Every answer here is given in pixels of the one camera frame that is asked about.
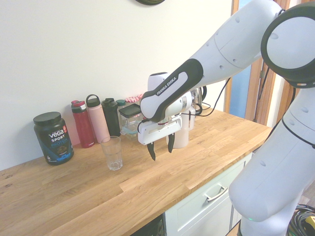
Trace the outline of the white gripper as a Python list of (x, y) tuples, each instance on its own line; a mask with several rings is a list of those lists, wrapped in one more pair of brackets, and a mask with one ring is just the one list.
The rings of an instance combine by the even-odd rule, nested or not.
[(175, 116), (166, 124), (158, 124), (147, 121), (139, 124), (138, 141), (143, 145), (147, 145), (151, 158), (155, 161), (156, 154), (154, 151), (154, 142), (168, 136), (168, 152), (171, 153), (175, 142), (175, 132), (182, 128), (181, 116)]

